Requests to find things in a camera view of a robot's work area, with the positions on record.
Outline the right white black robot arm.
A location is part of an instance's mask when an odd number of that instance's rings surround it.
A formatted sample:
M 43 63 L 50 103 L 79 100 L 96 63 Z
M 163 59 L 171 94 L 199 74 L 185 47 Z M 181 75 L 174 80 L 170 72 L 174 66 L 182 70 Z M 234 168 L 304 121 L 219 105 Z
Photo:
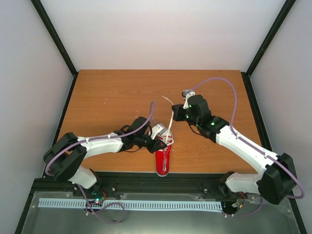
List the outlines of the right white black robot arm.
M 224 182 L 225 192 L 258 194 L 274 205 L 290 196 L 296 186 L 295 166 L 290 155 L 278 155 L 259 146 L 228 121 L 212 115 L 203 96 L 185 90 L 182 97 L 183 104 L 172 106 L 174 121 L 185 121 L 190 127 L 196 127 L 196 134 L 229 149 L 256 170 L 256 174 L 230 173 Z

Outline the red canvas sneaker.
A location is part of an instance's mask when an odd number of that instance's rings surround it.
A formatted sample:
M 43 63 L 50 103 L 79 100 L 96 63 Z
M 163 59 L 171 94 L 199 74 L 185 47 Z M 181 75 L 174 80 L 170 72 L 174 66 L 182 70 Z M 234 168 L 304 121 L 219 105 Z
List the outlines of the red canvas sneaker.
M 168 146 L 165 149 L 156 151 L 155 153 L 156 174 L 160 177 L 165 177 L 170 170 L 170 155 L 174 143 L 174 138 L 171 131 L 169 131 L 169 133 L 167 132 L 168 131 L 166 131 L 162 135 L 159 135 L 158 138 L 161 140 L 165 140 Z

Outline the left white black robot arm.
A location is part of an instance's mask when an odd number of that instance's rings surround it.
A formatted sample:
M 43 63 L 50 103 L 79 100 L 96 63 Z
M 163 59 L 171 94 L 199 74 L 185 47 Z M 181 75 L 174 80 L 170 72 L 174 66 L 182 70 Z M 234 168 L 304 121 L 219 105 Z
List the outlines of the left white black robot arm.
M 131 125 L 103 136 L 78 137 L 66 133 L 43 156 L 46 174 L 57 182 L 70 181 L 84 188 L 90 196 L 101 192 L 101 183 L 91 169 L 82 162 L 92 156 L 106 153 L 132 152 L 132 148 L 146 148 L 149 153 L 164 153 L 174 142 L 172 132 L 162 124 L 151 126 L 144 117 L 138 117 Z

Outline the white shoelace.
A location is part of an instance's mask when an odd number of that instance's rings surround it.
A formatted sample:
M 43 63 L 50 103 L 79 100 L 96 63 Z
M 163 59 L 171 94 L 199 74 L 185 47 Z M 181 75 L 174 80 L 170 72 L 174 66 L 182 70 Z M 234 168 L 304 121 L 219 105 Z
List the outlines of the white shoelace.
M 162 172 L 166 172 L 166 152 L 167 150 L 169 149 L 169 146 L 170 144 L 168 143 L 168 139 L 169 139 L 169 133 L 171 132 L 171 127 L 172 127 L 172 123 L 173 123 L 173 111 L 172 111 L 172 114 L 171 114 L 171 118 L 170 118 L 170 121 L 169 121 L 169 125 L 168 125 L 168 128 L 167 128 L 167 133 L 166 133 L 166 142 L 168 144 L 168 147 L 164 149 L 164 157 L 163 157 L 163 167 L 162 167 Z

